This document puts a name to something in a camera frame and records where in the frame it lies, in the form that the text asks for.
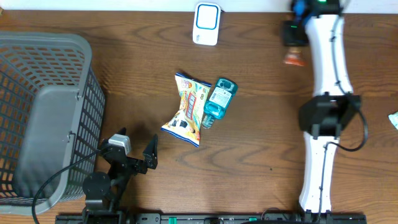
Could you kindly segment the green orange snack packet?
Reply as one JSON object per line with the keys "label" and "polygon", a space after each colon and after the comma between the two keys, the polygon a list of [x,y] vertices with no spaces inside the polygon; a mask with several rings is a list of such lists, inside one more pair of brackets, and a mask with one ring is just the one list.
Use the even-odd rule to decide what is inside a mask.
{"label": "green orange snack packet", "polygon": [[389,114],[388,115],[389,121],[391,124],[398,129],[398,112],[395,112],[394,114]]}

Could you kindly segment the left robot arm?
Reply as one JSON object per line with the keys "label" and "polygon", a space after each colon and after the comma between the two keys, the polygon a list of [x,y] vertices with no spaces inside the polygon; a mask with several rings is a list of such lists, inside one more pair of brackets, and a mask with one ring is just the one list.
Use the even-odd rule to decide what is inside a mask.
{"label": "left robot arm", "polygon": [[156,169],[158,135],[154,135],[143,151],[143,159],[129,157],[132,146],[126,128],[122,128],[99,146],[99,156],[110,164],[109,171],[92,172],[83,181],[86,195],[82,211],[83,223],[132,223],[125,208],[120,208],[120,200],[131,177],[146,174]]}

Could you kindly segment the teal blister pack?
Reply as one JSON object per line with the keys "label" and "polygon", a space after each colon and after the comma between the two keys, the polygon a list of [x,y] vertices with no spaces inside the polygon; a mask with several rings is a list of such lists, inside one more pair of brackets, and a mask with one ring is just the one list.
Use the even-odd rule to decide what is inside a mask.
{"label": "teal blister pack", "polygon": [[235,82],[226,78],[218,79],[211,96],[205,103],[205,117],[201,124],[205,129],[211,128],[216,120],[224,118],[226,110],[237,90],[238,86]]}

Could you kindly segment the cream yellow snack bag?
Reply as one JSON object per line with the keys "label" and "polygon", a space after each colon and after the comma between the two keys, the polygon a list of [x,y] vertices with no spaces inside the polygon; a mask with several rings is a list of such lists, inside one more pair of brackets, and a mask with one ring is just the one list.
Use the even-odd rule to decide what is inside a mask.
{"label": "cream yellow snack bag", "polygon": [[181,97],[180,106],[172,119],[161,127],[161,130],[198,147],[204,105],[211,84],[182,73],[175,74],[175,81]]}

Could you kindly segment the red snack packet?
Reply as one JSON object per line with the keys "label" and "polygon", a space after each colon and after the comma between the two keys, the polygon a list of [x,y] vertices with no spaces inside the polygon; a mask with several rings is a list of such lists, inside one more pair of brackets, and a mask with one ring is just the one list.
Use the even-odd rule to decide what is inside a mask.
{"label": "red snack packet", "polygon": [[284,57],[284,63],[300,67],[305,66],[301,49],[299,47],[289,47]]}

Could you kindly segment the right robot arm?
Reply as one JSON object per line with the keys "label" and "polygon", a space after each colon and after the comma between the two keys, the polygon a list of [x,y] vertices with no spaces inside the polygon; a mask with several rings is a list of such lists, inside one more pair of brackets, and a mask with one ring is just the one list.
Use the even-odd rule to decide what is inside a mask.
{"label": "right robot arm", "polygon": [[314,74],[312,98],[298,111],[305,141],[305,172],[299,205],[321,217],[331,211],[330,188],[340,136],[356,114],[361,98],[349,80],[339,1],[293,0],[293,18],[282,23],[282,43],[310,47]]}

